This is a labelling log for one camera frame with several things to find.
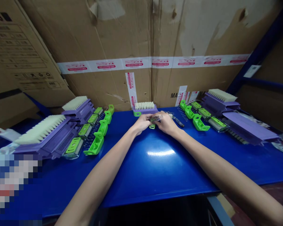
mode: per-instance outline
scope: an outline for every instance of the green plastic bracket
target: green plastic bracket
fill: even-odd
[[[211,113],[209,113],[205,108],[199,108],[198,113],[202,115],[204,120],[207,120],[208,118],[211,117]]]
[[[179,104],[180,108],[185,111],[185,108],[186,108],[186,100],[182,100]]]
[[[92,126],[90,124],[84,124],[79,132],[79,136],[85,136],[85,134],[91,130]]]
[[[192,106],[190,106],[190,105],[185,108],[185,114],[188,117],[188,119],[192,119],[195,116],[199,115],[199,114],[193,113],[191,109],[192,109]]]
[[[85,155],[97,155],[104,143],[104,136],[101,132],[95,132],[95,139],[87,151],[83,151]]]
[[[227,127],[227,125],[226,124],[224,124],[221,120],[219,120],[218,118],[216,118],[216,117],[211,117],[211,119],[214,121],[214,122],[216,122],[219,126],[221,126],[221,127]]]
[[[66,154],[74,153],[77,150],[81,140],[82,138],[80,137],[73,138],[65,153]]]
[[[91,117],[88,119],[88,123],[90,123],[90,124],[92,124],[94,126],[95,123],[97,122],[97,118],[98,118],[97,114],[91,115]]]
[[[99,132],[103,134],[103,136],[106,136],[107,130],[108,130],[108,123],[106,120],[100,120],[100,127],[98,129]]]
[[[110,111],[111,115],[113,115],[113,113],[114,113],[114,106],[113,105],[108,105],[108,107],[109,107],[108,111]]]
[[[142,115],[141,112],[135,112],[135,111],[133,112],[133,114],[134,114],[135,117],[139,117],[139,116]]]
[[[102,112],[103,112],[103,108],[102,108],[102,107],[98,107],[98,108],[94,111],[94,114],[101,115]]]
[[[198,108],[201,108],[201,105],[200,105],[199,103],[197,103],[196,101],[192,102],[191,105],[192,105],[192,107],[193,107],[194,109],[196,109],[196,110],[197,110]]]
[[[104,120],[106,120],[109,125],[111,123],[112,113],[110,111],[104,111],[104,113],[105,113]]]
[[[211,127],[205,126],[201,121],[201,115],[197,115],[193,118],[193,124],[198,131],[208,131]]]

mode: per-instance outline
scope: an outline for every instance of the blue workbench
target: blue workbench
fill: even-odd
[[[271,144],[264,147],[243,145],[230,134],[217,133],[213,128],[199,132],[191,120],[186,122],[182,118],[176,107],[162,110],[174,112],[185,124],[184,130],[189,135],[232,163],[257,184],[283,181],[283,153]],[[16,208],[20,200],[24,206],[25,202],[35,201],[42,203],[43,217],[61,214],[92,168],[136,120],[132,111],[115,112],[98,155],[85,156],[81,153],[75,160],[60,158],[44,162],[42,178],[38,179],[41,193],[33,195],[36,184],[26,185],[19,192],[19,197],[15,197],[15,202],[10,203],[10,208]],[[218,190],[176,140],[161,132],[158,127],[155,130],[147,128],[133,141],[101,207]]]

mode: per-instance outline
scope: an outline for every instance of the coil spring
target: coil spring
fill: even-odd
[[[155,115],[151,118],[151,122],[160,121],[163,119],[163,115]]]

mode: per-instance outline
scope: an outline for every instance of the white bristles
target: white bristles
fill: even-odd
[[[154,102],[135,103],[135,110],[154,109]]]
[[[87,96],[79,96],[71,101],[69,101],[67,104],[65,104],[62,108],[64,110],[76,110],[78,109],[85,101],[87,100]]]
[[[18,144],[40,143],[47,137],[58,125],[65,120],[64,115],[51,115],[39,122],[28,130],[25,134],[15,140]]]
[[[224,92],[220,89],[209,89],[208,92],[209,94],[213,95],[214,97],[217,97],[218,99],[224,102],[232,102],[237,99],[237,97],[233,96],[232,94]]]

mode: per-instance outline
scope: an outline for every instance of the hand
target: hand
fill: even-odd
[[[134,125],[130,128],[133,131],[135,131],[138,135],[142,133],[147,127],[152,125],[152,123],[149,121],[152,117],[152,114],[146,114],[139,116],[138,120],[134,123]]]
[[[163,119],[162,120],[153,122],[153,124],[156,124],[158,126],[158,128],[161,131],[163,131],[164,133],[166,133],[166,134],[168,134],[168,135],[173,137],[178,131],[181,130],[175,124],[173,119],[171,119],[171,117],[169,116],[168,113],[165,113],[164,111],[159,111],[159,112],[155,113],[153,116],[155,116],[155,115],[163,115]]]

